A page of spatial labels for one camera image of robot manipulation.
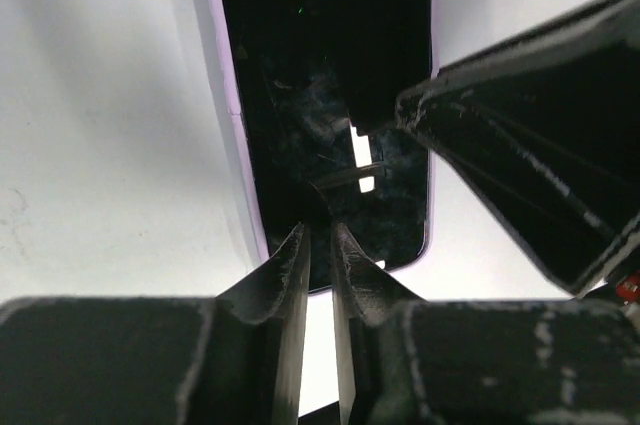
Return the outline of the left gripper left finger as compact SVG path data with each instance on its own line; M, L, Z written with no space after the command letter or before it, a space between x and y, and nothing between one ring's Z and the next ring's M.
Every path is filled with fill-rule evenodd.
M216 297L29 297L1 307L5 424L294 424L310 233Z

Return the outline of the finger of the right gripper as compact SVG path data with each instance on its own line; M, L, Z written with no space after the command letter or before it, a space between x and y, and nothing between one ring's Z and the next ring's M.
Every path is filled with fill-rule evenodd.
M593 0L397 98L536 267L585 295L639 269L639 0Z

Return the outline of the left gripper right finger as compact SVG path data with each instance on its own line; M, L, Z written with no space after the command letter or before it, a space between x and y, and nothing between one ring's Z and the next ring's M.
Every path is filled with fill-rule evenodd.
M345 424L635 424L639 334L592 300L429 302L331 237Z

